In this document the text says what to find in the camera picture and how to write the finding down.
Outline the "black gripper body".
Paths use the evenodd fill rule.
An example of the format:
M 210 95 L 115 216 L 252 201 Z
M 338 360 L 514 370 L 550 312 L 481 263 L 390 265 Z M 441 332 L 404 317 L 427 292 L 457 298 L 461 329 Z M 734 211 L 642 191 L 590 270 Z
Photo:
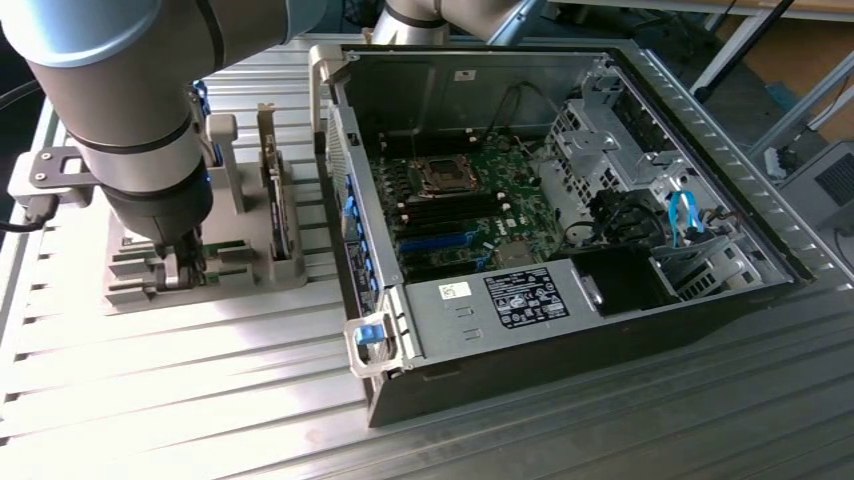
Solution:
M 122 224 L 156 245 L 202 244 L 202 223 L 214 204 L 208 178 L 190 178 L 148 194 L 104 187 L 104 194 Z

